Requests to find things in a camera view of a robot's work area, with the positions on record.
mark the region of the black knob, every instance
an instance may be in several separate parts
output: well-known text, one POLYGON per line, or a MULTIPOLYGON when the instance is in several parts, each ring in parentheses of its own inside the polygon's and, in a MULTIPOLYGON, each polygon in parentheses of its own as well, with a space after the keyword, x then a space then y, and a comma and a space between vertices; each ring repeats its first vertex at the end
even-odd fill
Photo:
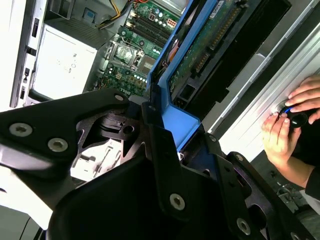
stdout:
POLYGON ((291 112, 294 106, 285 106, 281 111, 280 115, 286 113, 288 118, 290 119, 290 127, 291 128, 300 128, 308 122, 309 116, 306 112, 291 112))

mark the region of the ram slot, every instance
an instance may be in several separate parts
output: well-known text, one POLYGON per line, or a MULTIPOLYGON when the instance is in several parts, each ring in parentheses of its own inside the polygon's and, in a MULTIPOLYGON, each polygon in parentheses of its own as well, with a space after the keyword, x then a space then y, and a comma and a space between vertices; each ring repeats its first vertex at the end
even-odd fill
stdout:
POLYGON ((160 37, 153 36, 153 35, 150 34, 149 32, 145 31, 142 27, 137 27, 137 26, 136 26, 136 27, 134 27, 134 28, 132 29, 132 31, 133 31, 135 34, 137 34, 137 35, 139 35, 139 36, 141 36, 141 37, 149 40, 150 42, 158 45, 158 46, 161 47, 161 48, 163 48, 163 47, 166 45, 166 42, 167 42, 167 41, 165 41, 164 39, 161 39, 160 37))
POLYGON ((150 21, 149 19, 145 19, 144 17, 138 17, 136 19, 136 23, 144 26, 148 30, 151 30, 153 34, 160 35, 166 40, 170 38, 171 33, 169 31, 164 30, 161 25, 155 24, 153 21, 150 21))

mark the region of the mounting hole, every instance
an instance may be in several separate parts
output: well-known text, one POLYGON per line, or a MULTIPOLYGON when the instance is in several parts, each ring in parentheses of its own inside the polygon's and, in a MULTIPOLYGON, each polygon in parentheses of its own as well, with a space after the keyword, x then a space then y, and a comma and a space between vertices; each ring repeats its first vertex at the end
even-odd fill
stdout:
POLYGON ((117 100, 119 100, 119 101, 123 101, 123 100, 125 100, 122 96, 120 96, 120 95, 114 95, 114 97, 117 99, 117 100))
POLYGON ((123 133, 124 134, 130 134, 135 130, 135 128, 133 126, 126 126, 123 129, 123 133))
POLYGON ((186 207, 185 200, 176 193, 172 193, 170 195, 170 204, 172 205, 172 207, 179 211, 182 211, 186 207))
POLYGON ((299 236, 295 232, 290 233, 292 240, 300 240, 299 236))
POLYGON ((210 171, 209 171, 209 169, 204 170, 203 173, 204 173, 205 175, 210 176, 210 171))
POLYGON ((48 147, 53 152, 61 153, 68 149, 68 143, 62 138, 55 137, 48 141, 48 147))
POLYGON ((236 224, 238 226, 238 228, 247 236, 249 236, 251 234, 251 229, 248 225, 248 223, 242 219, 242 218, 238 218, 236 220, 236 224))
POLYGON ((32 134, 32 127, 23 122, 17 122, 9 127, 9 132, 17 137, 27 137, 32 134))

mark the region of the motherboard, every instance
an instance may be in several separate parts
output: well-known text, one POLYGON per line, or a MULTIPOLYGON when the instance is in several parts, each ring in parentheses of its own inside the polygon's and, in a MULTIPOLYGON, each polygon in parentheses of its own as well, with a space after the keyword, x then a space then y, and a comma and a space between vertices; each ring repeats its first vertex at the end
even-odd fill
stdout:
POLYGON ((239 0, 217 2, 197 39, 169 80, 171 99, 177 107, 184 108, 193 92, 196 92, 193 86, 186 85, 188 78, 199 76, 209 60, 215 56, 243 6, 243 2, 239 0))
POLYGON ((127 97, 143 96, 148 73, 178 20, 155 3, 134 3, 124 26, 110 41, 108 64, 98 89, 115 88, 127 97))

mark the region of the finger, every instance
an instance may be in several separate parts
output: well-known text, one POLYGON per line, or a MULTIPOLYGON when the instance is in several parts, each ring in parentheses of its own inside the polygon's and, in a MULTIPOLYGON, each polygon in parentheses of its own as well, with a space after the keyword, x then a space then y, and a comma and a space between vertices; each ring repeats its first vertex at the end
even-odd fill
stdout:
POLYGON ((297 145, 297 142, 298 142, 298 139, 301 135, 301 128, 294 128, 293 129, 293 133, 290 137, 290 142, 291 142, 291 146, 296 146, 297 145))
POLYGON ((310 89, 302 93, 299 93, 294 97, 292 97, 289 101, 287 101, 285 105, 292 106, 292 105, 300 104, 300 103, 303 103, 304 101, 307 101, 310 99, 316 99, 316 98, 320 98, 320 88, 310 89))
POLYGON ((289 142, 289 128, 290 128, 290 119, 286 118, 281 126, 279 137, 278 137, 278 146, 285 148, 288 146, 289 142))
POLYGON ((290 112, 292 113, 298 113, 302 111, 307 111, 311 109, 317 109, 320 108, 320 97, 307 100, 293 108, 290 109, 290 112))
POLYGON ((278 138, 279 138, 279 133, 281 130, 282 125, 284 124, 285 117, 280 117, 278 121, 273 125, 273 128, 270 133, 270 144, 271 145, 277 145, 278 144, 278 138))
POLYGON ((304 93, 308 90, 320 88, 320 80, 316 78, 307 78, 305 81, 301 83, 301 85, 290 93, 288 96, 289 99, 292 99, 294 96, 304 93))
POLYGON ((318 119, 320 119, 320 109, 309 117, 309 124, 312 125, 318 119))
POLYGON ((273 128, 273 126, 275 125, 276 121, 278 118, 278 113, 275 112, 272 116, 270 116, 263 124, 262 128, 263 128, 263 140, 264 141, 269 141, 270 139, 270 133, 271 130, 273 128))
POLYGON ((302 83, 300 83, 300 86, 308 82, 319 81, 319 80, 320 80, 320 75, 309 76, 305 80, 303 80, 302 83))

